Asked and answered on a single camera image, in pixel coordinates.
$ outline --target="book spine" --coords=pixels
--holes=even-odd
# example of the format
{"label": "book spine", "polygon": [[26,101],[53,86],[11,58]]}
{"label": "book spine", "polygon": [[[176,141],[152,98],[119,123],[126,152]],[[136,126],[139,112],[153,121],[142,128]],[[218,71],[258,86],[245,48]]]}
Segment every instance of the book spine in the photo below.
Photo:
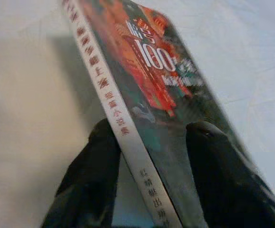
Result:
{"label": "book spine", "polygon": [[92,83],[154,223],[165,227],[182,227],[79,0],[63,0],[62,5],[70,18],[77,46]]}

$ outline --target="white backdrop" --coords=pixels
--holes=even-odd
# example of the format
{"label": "white backdrop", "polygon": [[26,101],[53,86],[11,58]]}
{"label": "white backdrop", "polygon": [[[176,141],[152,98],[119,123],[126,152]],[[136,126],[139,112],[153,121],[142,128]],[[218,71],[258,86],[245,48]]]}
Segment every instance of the white backdrop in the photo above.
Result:
{"label": "white backdrop", "polygon": [[[275,1],[136,0],[174,22],[275,193]],[[104,118],[57,0],[0,0],[0,227],[38,227]],[[151,226],[124,161],[114,223]]]}

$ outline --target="number 100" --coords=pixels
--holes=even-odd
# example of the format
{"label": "number 100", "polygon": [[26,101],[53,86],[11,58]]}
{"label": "number 100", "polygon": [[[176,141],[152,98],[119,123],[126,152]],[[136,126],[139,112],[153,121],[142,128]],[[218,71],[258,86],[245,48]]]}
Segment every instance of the number 100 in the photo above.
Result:
{"label": "number 100", "polygon": [[174,65],[174,62],[172,61],[172,58],[170,57],[169,53],[162,49],[157,48],[156,50],[150,46],[149,44],[143,44],[141,45],[140,41],[135,39],[134,40],[143,56],[143,59],[146,62],[146,65],[148,67],[153,66],[156,69],[163,69],[173,72],[176,70],[176,67]]}

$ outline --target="cover image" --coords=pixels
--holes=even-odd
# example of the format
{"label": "cover image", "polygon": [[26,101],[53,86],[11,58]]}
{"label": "cover image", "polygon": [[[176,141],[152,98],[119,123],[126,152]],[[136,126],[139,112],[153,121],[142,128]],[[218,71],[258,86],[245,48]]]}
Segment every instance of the cover image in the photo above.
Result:
{"label": "cover image", "polygon": [[[131,158],[130,170],[144,191],[145,202],[152,204],[154,220],[165,226],[176,224],[168,218],[168,205],[164,208],[155,177],[149,178],[149,167],[136,165],[143,163],[142,155],[122,147],[123,138],[131,132],[131,120],[181,224],[206,227],[187,155],[186,125],[210,122],[246,153],[175,28],[161,13],[129,0],[65,0],[63,4],[110,124],[118,127],[113,130],[127,162]],[[96,45],[90,45],[93,36]],[[101,57],[95,55],[97,47]],[[105,76],[101,62],[108,66],[113,82]],[[112,83],[117,92],[108,89]]]}

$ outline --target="book cover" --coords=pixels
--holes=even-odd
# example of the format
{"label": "book cover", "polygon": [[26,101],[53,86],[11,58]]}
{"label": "book cover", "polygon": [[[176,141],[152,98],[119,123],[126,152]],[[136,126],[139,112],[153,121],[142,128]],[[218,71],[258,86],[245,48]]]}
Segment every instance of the book cover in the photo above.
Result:
{"label": "book cover", "polygon": [[129,0],[64,0],[63,6],[154,222],[206,227],[186,125],[213,123],[246,152],[175,28],[166,16]]}

